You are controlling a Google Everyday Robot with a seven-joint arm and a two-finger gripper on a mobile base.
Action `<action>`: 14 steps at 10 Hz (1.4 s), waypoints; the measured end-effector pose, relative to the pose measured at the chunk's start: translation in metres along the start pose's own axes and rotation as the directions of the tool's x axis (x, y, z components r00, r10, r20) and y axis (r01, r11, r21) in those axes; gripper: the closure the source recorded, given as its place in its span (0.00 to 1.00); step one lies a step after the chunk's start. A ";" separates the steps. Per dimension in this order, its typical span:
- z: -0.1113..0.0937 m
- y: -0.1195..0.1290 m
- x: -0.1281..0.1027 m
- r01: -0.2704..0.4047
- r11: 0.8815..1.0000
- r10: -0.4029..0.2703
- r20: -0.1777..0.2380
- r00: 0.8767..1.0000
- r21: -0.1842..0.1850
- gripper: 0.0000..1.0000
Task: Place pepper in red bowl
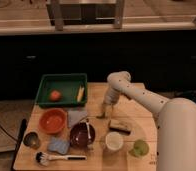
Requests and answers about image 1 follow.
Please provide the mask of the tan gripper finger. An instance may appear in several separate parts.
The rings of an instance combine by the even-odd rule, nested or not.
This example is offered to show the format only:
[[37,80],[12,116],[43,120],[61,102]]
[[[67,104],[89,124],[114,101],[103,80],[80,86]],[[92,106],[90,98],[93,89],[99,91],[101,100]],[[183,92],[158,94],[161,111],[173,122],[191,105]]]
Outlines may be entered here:
[[109,105],[109,110],[108,110],[108,112],[109,112],[109,118],[112,118],[112,116],[113,116],[113,110],[114,110],[114,105]]
[[102,118],[105,118],[106,117],[106,107],[107,107],[107,104],[105,103],[102,103]]

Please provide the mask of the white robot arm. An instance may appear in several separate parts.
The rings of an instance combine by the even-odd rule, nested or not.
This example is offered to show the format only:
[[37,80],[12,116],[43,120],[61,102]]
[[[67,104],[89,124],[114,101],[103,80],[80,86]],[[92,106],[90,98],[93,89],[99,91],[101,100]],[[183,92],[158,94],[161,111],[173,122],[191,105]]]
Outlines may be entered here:
[[196,171],[196,103],[140,89],[127,71],[109,74],[107,82],[104,104],[115,105],[123,94],[152,113],[157,128],[156,171]]

